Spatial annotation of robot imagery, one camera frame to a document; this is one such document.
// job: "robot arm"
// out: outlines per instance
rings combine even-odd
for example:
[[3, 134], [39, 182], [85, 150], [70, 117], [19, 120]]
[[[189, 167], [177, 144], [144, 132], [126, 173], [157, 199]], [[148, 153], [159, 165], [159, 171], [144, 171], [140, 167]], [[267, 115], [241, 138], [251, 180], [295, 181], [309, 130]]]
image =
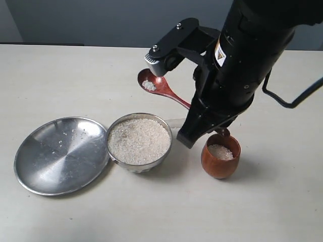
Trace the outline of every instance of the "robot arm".
[[[225, 130], [253, 101], [299, 24], [323, 21], [319, 5], [312, 1], [234, 0], [222, 31], [202, 27], [189, 18], [164, 36], [145, 60], [152, 73], [164, 76], [187, 58], [197, 64], [193, 73], [195, 94], [177, 139], [191, 148], [204, 134]], [[323, 85], [323, 79], [306, 90], [295, 107]], [[263, 88], [280, 104], [282, 99]]]

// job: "metal plate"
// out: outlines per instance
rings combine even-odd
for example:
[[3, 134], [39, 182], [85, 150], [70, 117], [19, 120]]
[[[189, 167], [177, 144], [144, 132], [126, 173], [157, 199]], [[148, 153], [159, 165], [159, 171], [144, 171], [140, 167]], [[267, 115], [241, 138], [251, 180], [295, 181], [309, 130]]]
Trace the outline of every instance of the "metal plate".
[[106, 129], [87, 118], [67, 117], [30, 134], [16, 154], [14, 169], [24, 188], [55, 196], [86, 186], [108, 161]]

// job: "screw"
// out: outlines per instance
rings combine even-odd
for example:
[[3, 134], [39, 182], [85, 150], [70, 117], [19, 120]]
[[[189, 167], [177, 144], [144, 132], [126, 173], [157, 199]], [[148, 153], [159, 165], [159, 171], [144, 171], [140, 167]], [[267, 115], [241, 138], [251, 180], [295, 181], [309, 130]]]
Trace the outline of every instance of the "screw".
[[159, 47], [158, 47], [158, 45], [154, 44], [154, 45], [152, 46], [152, 51], [153, 51], [153, 52], [159, 51]]

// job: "white table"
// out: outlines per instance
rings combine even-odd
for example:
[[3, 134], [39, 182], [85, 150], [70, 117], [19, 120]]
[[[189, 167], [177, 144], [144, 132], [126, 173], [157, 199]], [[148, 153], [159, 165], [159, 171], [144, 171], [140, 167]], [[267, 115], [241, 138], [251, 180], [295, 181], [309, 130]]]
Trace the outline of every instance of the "white table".
[[[242, 146], [234, 175], [213, 179], [200, 165], [207, 136], [189, 150], [174, 143], [155, 170], [112, 163], [70, 196], [34, 195], [16, 180], [15, 153], [34, 129], [86, 116], [105, 126], [132, 112], [184, 118], [174, 101], [144, 92], [147, 49], [0, 45], [0, 241], [322, 241], [323, 90], [295, 110], [261, 92], [230, 126]], [[187, 101], [194, 64], [167, 74]], [[287, 51], [268, 88], [291, 101], [323, 75], [323, 52]]]

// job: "brown wooden cup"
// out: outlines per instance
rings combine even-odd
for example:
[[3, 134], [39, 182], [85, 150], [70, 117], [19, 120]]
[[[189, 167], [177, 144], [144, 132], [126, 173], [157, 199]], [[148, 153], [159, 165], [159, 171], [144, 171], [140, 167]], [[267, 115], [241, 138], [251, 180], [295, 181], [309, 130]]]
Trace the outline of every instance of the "brown wooden cup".
[[[233, 159], [220, 160], [214, 157], [208, 150], [208, 146], [214, 144], [222, 145], [228, 148], [233, 154]], [[201, 154], [201, 164], [206, 173], [213, 176], [214, 178], [227, 178], [231, 176], [238, 167], [240, 153], [241, 147], [239, 145], [239, 142], [235, 138], [233, 138], [232, 136], [222, 137], [219, 134], [214, 134], [208, 138], [206, 144], [203, 147]]]

